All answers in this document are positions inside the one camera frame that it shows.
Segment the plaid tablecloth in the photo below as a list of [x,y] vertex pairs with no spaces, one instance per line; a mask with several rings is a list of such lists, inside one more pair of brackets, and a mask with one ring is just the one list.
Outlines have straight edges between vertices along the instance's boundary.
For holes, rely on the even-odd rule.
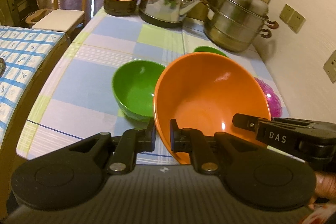
[[0,26],[0,57],[6,70],[0,78],[0,147],[9,121],[28,83],[64,33]]
[[[197,21],[187,21],[182,29],[168,30],[149,25],[138,16],[117,18],[101,9],[49,76],[24,126],[17,153],[33,159],[99,132],[119,136],[127,129],[145,127],[119,109],[111,90],[114,72],[131,60],[151,60],[166,66],[198,46],[216,47],[202,28]],[[280,97],[253,46],[244,53],[225,53],[269,84]],[[283,116],[288,116],[285,107]],[[155,151],[141,153],[137,162],[177,163],[159,137]]]

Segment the orange bowl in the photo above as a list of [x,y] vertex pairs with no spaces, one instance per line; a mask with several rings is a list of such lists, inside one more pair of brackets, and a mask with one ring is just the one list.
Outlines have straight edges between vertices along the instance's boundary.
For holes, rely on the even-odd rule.
[[210,52],[186,54],[162,72],[154,92],[154,119],[162,142],[181,164],[189,154],[170,149],[169,122],[199,129],[206,136],[225,131],[255,144],[254,133],[236,128],[236,113],[271,119],[265,95],[253,76],[235,61]]

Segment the ribbed gray surface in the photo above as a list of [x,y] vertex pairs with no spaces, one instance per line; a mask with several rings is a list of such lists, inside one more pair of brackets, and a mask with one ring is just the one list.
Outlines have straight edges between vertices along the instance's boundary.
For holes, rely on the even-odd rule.
[[130,174],[110,177],[98,195],[75,208],[43,212],[21,206],[4,223],[297,224],[309,213],[250,208],[217,177],[198,174],[191,165],[137,165]]

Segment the purple plastic object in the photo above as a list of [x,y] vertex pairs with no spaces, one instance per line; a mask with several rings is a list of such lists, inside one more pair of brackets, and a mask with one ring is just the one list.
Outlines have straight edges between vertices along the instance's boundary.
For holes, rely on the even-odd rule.
[[274,90],[267,85],[264,81],[256,78],[256,81],[263,90],[266,100],[268,102],[269,110],[271,111],[271,116],[274,118],[280,118],[282,115],[282,106],[279,97],[274,93]]

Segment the kettle spout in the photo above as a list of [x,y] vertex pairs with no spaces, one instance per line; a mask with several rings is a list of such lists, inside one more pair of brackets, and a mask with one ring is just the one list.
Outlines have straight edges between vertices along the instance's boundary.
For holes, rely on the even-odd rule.
[[184,7],[180,10],[180,15],[183,16],[186,13],[188,13],[192,8],[194,8],[198,3],[200,3],[200,0],[190,0],[188,1]]

